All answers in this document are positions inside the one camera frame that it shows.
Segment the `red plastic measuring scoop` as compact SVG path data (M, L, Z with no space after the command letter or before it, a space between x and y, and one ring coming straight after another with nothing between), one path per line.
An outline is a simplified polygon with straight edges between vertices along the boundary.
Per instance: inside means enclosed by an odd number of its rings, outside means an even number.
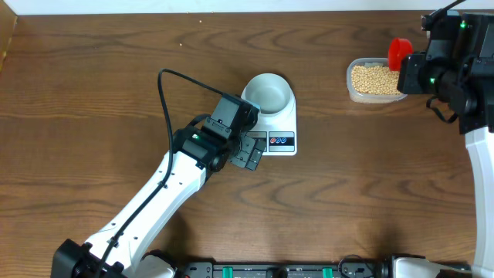
M413 46L408 39L394 38L387 52L387 63L391 71L399 71L401 61L413 53Z

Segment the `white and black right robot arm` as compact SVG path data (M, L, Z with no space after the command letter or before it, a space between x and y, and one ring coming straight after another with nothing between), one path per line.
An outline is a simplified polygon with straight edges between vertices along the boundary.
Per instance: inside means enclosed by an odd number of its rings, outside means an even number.
M426 50L401 61L398 90L447 103L465 137L475 183L472 276L493 275L493 16L447 6L421 17Z

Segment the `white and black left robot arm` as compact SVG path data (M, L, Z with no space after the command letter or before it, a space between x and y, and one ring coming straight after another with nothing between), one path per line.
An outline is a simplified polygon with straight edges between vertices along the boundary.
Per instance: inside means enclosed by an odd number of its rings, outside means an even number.
M100 231L79 245L67 239L52 260L53 277L173 277L177 270L148 247L173 214L230 162L253 171L265 142L248 132L260 107L222 96L213 114L177 130L145 186Z

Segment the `white digital kitchen scale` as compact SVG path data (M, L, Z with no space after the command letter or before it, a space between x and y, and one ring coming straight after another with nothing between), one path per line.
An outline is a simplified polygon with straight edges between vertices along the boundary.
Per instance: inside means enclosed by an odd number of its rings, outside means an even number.
M296 104L289 114L277 117L258 115L257 124L248 132L266 139L265 156L293 156L297 152Z

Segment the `white round bowl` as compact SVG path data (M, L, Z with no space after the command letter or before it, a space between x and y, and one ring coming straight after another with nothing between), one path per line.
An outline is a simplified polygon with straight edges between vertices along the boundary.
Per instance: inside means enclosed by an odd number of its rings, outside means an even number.
M280 75L262 73L253 77L242 92L242 99L255 103L265 117L289 114L295 107L295 95Z

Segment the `clear plastic container of soybeans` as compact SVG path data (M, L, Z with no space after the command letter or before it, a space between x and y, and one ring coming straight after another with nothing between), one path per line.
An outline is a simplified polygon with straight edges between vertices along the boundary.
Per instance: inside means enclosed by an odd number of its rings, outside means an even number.
M385 104L403 100L397 89L399 72L393 71L386 58L355 59L347 68L347 89L356 103Z

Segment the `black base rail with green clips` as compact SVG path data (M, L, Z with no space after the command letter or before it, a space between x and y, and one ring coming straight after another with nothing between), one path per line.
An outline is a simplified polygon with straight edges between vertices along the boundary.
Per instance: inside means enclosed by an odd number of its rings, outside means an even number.
M199 261L180 268L178 278L392 278L396 259L414 259L425 263L423 256L395 254L381 261L348 255L337 263L217 263Z

